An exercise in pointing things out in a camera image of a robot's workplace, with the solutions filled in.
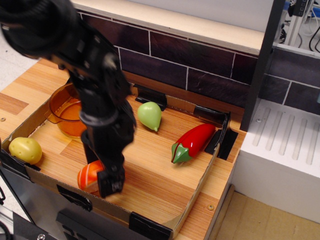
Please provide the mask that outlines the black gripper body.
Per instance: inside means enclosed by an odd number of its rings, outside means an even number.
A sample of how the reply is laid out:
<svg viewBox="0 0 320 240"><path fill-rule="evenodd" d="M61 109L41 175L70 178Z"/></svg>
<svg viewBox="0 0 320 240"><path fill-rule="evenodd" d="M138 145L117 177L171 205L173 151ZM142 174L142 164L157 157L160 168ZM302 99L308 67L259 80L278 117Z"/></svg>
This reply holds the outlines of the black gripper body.
<svg viewBox="0 0 320 240"><path fill-rule="evenodd" d="M95 152L105 169L118 172L124 163L123 150L133 142L137 125L131 105L124 102L110 116L98 117L83 110L79 116L86 126L81 135L94 140Z"/></svg>

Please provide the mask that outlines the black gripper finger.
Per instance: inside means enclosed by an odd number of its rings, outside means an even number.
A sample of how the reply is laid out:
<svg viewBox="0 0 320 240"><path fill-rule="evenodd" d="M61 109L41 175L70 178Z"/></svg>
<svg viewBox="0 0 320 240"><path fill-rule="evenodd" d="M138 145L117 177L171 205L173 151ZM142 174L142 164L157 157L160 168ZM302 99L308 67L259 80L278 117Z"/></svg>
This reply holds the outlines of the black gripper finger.
<svg viewBox="0 0 320 240"><path fill-rule="evenodd" d="M83 144L83 149L84 149L87 163L90 164L95 161L100 161L100 158L96 153L94 140L91 139L87 134L82 134L81 141Z"/></svg>
<svg viewBox="0 0 320 240"><path fill-rule="evenodd" d="M121 193L125 182L125 170L123 167L117 172L103 170L97 173L99 194L102 198Z"/></svg>

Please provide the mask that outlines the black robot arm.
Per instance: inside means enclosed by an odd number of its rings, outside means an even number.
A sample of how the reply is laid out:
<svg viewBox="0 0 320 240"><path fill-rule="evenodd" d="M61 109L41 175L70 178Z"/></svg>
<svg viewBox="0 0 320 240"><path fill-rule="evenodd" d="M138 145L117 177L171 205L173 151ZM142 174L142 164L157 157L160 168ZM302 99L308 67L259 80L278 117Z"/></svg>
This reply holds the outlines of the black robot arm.
<svg viewBox="0 0 320 240"><path fill-rule="evenodd" d="M101 197L123 189L123 149L134 139L131 93L114 46L84 22L69 0L3 0L0 26L21 55L47 59L67 70L81 101L81 136L89 162L99 159Z"/></svg>

